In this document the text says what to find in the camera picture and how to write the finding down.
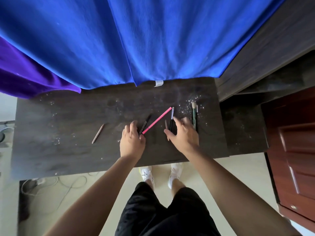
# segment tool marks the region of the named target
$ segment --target table surface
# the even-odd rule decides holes
[[[191,118],[191,102],[199,105],[200,147],[212,158],[228,150],[213,78],[148,81],[72,91],[52,91],[33,99],[18,99],[12,152],[12,176],[17,179],[49,177],[108,170],[120,157],[119,143],[126,124],[147,116],[149,126],[169,107],[175,116]],[[146,149],[137,166],[186,161],[167,141],[164,120],[146,134]],[[92,140],[105,124],[94,144]]]

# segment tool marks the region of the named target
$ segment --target shoe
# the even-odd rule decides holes
[[[172,163],[171,164],[171,174],[169,176],[167,185],[169,186],[170,189],[172,189],[172,183],[174,179],[178,179],[181,176],[181,173],[183,172],[183,167],[184,164],[181,163]]]
[[[139,172],[140,172],[140,175],[142,176],[143,181],[146,181],[149,179],[151,180],[152,185],[153,185],[152,166],[139,167]]]

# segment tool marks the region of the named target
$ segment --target hand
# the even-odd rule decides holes
[[[141,158],[146,139],[143,134],[138,137],[137,121],[133,121],[130,126],[126,125],[120,140],[120,157]]]
[[[177,126],[177,135],[165,129],[164,133],[168,136],[174,146],[184,155],[194,151],[199,147],[199,136],[194,130],[192,123],[186,117],[181,120],[173,118]]]

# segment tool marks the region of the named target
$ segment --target red wooden door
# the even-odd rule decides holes
[[[315,87],[265,103],[262,110],[280,204],[315,221]]]

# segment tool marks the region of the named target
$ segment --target forearm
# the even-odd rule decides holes
[[[300,235],[270,205],[199,149],[185,154],[237,235]]]
[[[46,236],[99,235],[137,160],[121,157],[58,220]]]

